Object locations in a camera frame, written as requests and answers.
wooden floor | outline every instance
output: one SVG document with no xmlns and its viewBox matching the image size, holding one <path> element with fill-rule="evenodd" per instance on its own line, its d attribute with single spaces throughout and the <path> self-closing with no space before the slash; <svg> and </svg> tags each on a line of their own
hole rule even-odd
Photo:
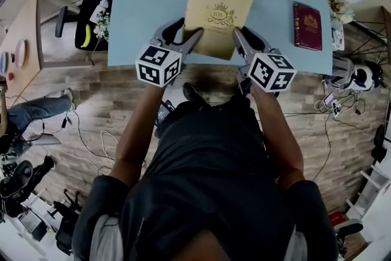
<svg viewBox="0 0 391 261">
<path fill-rule="evenodd" d="M 75 24 L 66 24 L 61 39 L 54 37 L 54 23 L 42 26 L 43 50 L 45 60 L 67 60 L 83 58 L 86 54 L 73 46 Z M 352 35 L 351 46 L 359 45 Z M 139 49 L 129 46 L 129 50 Z M 71 153 L 87 158 L 97 167 L 110 166 L 104 156 L 101 131 L 107 130 L 119 138 L 128 119 L 132 115 L 137 100 L 143 93 L 145 84 L 139 82 L 134 67 L 107 67 L 107 52 L 94 53 L 92 59 L 95 66 L 87 70 L 44 70 L 23 94 L 28 100 L 44 96 L 50 92 L 58 92 L 66 87 L 72 88 L 77 104 L 76 112 L 80 116 L 81 136 L 95 156 L 83 146 L 78 134 L 78 119 L 69 113 L 72 125 L 60 131 L 56 136 L 62 145 L 46 146 L 56 161 L 52 170 L 39 184 L 37 191 L 46 188 L 43 198 L 52 202 L 63 199 L 62 190 L 68 189 L 71 194 L 81 192 L 82 202 L 86 199 L 94 177 L 98 170 L 89 162 L 65 154 Z M 164 95 L 174 105 L 185 100 L 181 86 L 184 82 L 194 83 L 200 93 L 212 104 L 227 101 L 236 86 L 235 68 L 229 66 L 189 65 L 167 88 Z M 377 88 L 370 94 L 363 94 L 365 112 L 358 116 L 350 110 L 341 116 L 341 120 L 365 130 L 344 125 L 333 120 L 327 121 L 327 133 L 331 143 L 329 160 L 317 177 L 324 202 L 330 212 L 344 210 L 345 199 L 356 195 L 362 185 L 361 169 L 368 169 L 373 159 L 370 152 L 373 148 L 373 136 L 376 128 L 384 122 L 388 99 L 388 90 Z M 300 73 L 295 78 L 289 92 L 282 93 L 279 102 L 287 115 L 299 112 L 315 112 L 314 103 L 324 95 L 320 75 Z M 45 132 L 52 133 L 60 129 L 64 115 L 45 121 Z M 288 117 L 288 123 L 302 149 L 305 163 L 305 177 L 312 180 L 322 168 L 328 154 L 329 143 L 325 133 L 327 114 L 308 114 Z M 40 134 L 42 123 L 34 122 L 27 133 Z M 115 140 L 103 135 L 104 146 L 115 145 Z M 158 141 L 152 138 L 145 167 L 148 166 Z M 108 149 L 114 156 L 114 149 Z M 32 147 L 24 155 L 34 165 L 43 161 L 46 151 L 42 147 Z"/>
</svg>

table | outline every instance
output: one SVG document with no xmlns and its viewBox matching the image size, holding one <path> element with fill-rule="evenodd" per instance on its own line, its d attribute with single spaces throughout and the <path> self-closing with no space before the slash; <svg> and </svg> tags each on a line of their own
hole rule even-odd
<svg viewBox="0 0 391 261">
<path fill-rule="evenodd" d="M 5 73 L 7 79 L 8 91 L 7 97 L 15 97 L 15 103 L 31 81 L 38 75 L 43 68 L 72 67 L 84 68 L 91 67 L 92 62 L 45 62 L 43 59 L 41 42 L 41 20 L 39 10 L 39 0 L 28 0 L 20 10 L 13 21 L 5 39 L 1 43 L 0 51 L 9 53 L 8 67 Z M 27 41 L 27 56 L 21 68 L 16 67 L 11 62 L 10 53 L 15 52 L 19 40 Z M 8 79 L 8 74 L 12 72 L 15 75 L 13 80 Z"/>
<path fill-rule="evenodd" d="M 113 0 L 108 65 L 130 65 L 142 45 L 148 43 L 157 27 L 185 15 L 188 0 Z M 302 2 L 321 13 L 323 50 L 312 51 L 294 46 L 293 3 Z M 272 47 L 287 55 L 296 69 L 331 74 L 332 36 L 327 0 L 254 0 L 246 26 L 262 35 Z M 230 61 L 190 54 L 188 64 L 243 65 L 234 53 Z"/>
</svg>

person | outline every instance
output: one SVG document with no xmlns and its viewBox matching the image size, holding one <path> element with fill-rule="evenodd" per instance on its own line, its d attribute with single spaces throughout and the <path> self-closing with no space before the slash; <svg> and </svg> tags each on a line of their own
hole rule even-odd
<svg viewBox="0 0 391 261">
<path fill-rule="evenodd" d="M 0 154 L 3 156 L 21 156 L 31 146 L 30 142 L 22 137 L 31 122 L 48 119 L 76 108 L 72 91 L 64 89 L 58 98 L 39 98 L 7 109 L 5 103 L 7 86 L 2 85 L 0 88 Z"/>
<path fill-rule="evenodd" d="M 32 176 L 27 185 L 23 188 L 19 188 L 15 184 L 15 180 L 12 178 L 7 180 L 6 178 L 0 182 L 0 212 L 3 215 L 8 215 L 11 218 L 16 218 L 19 214 L 27 210 L 21 203 L 26 201 L 41 182 L 42 178 L 55 166 L 54 158 L 51 155 L 47 155 L 43 160 L 43 163 L 33 168 Z M 20 191 L 17 196 L 11 196 L 16 191 Z"/>
<path fill-rule="evenodd" d="M 75 260 L 336 260 L 335 232 L 273 94 L 250 90 L 211 107 L 187 102 L 159 125 L 164 89 L 149 85 L 108 176 L 95 178 L 73 233 Z"/>
</svg>

